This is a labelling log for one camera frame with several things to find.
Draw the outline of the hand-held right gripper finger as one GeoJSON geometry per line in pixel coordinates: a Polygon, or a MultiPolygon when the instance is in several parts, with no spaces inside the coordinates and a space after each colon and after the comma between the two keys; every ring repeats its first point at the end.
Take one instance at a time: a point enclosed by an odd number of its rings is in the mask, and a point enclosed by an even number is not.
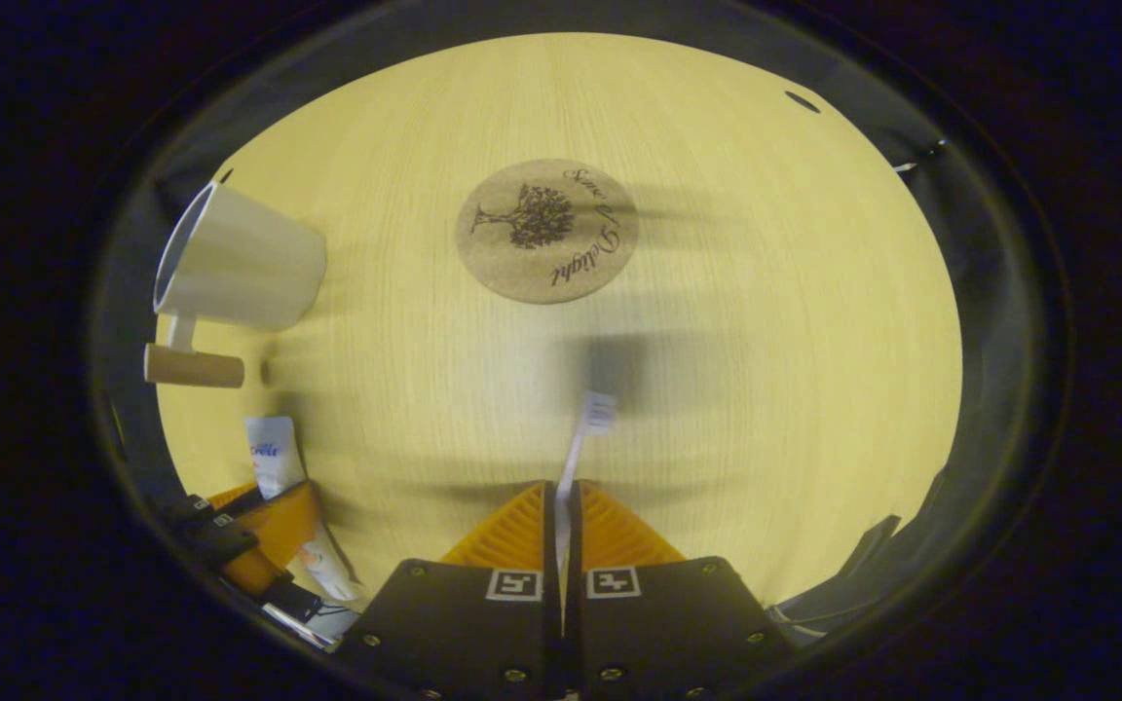
{"type": "Polygon", "coordinates": [[[726,559],[683,555],[587,480],[567,515],[565,685],[579,701],[720,701],[793,655],[726,559]]]}
{"type": "Polygon", "coordinates": [[[334,652],[390,701],[546,701],[562,645],[555,488],[530,485],[442,559],[406,559],[334,652]]]}

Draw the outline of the white toothpaste tube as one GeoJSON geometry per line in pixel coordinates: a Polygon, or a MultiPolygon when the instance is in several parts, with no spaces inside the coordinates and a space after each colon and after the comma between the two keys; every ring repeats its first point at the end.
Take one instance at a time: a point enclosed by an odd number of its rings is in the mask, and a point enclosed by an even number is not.
{"type": "MultiPolygon", "coordinates": [[[[311,482],[300,458],[297,435],[292,418],[286,416],[243,419],[246,439],[252,459],[255,485],[263,496],[272,498],[292,485],[311,482]]],[[[338,602],[355,602],[355,577],[339,555],[321,514],[318,535],[302,546],[298,560],[329,598],[338,602]]]]}

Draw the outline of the white toothbrush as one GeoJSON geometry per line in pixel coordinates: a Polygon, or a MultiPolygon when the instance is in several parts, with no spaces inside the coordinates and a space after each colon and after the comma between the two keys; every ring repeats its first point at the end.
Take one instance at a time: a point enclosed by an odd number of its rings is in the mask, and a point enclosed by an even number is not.
{"type": "Polygon", "coordinates": [[[571,515],[570,498],[574,494],[580,448],[588,436],[609,435],[617,400],[605,393],[588,391],[583,395],[582,408],[576,422],[574,435],[567,453],[564,469],[557,480],[555,490],[555,559],[558,575],[565,575],[573,544],[574,516],[571,515]]]}

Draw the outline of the white cup with wooden handle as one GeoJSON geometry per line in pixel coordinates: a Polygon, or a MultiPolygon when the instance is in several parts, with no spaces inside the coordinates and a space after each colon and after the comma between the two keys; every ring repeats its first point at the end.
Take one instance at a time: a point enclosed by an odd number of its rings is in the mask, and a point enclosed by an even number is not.
{"type": "Polygon", "coordinates": [[[324,236],[224,183],[206,183],[175,222],[151,288],[169,316],[160,342],[144,345],[151,385],[241,387],[243,360],[193,345],[199,320],[283,331],[312,307],[327,268],[324,236]]]}

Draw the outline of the round cork coaster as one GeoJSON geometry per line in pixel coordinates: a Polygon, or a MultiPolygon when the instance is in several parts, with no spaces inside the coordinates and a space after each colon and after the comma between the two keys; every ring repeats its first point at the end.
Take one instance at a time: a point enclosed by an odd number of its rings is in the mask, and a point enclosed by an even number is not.
{"type": "Polygon", "coordinates": [[[606,287],[640,239],[640,212],[609,173],[564,159],[507,166],[479,183],[456,219],[467,270],[507,299],[564,305],[606,287]]]}

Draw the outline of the light wooden desktop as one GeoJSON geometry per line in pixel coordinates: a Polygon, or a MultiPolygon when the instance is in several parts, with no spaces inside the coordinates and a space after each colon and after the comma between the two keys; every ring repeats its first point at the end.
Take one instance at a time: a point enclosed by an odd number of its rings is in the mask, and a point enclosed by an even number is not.
{"type": "Polygon", "coordinates": [[[683,555],[729,560],[762,605],[912,519],[951,452],[940,245],[876,146],[766,70],[645,37],[499,37],[318,96],[221,169],[325,236],[327,276],[280,333],[199,322],[246,378],[157,387],[171,461],[188,494],[221,494],[252,478],[243,419],[292,417],[365,594],[561,476],[588,391],[617,405],[579,479],[683,555]],[[565,305],[499,296],[456,249],[470,192],[535,159],[609,173],[638,207],[626,268],[565,305]]]}

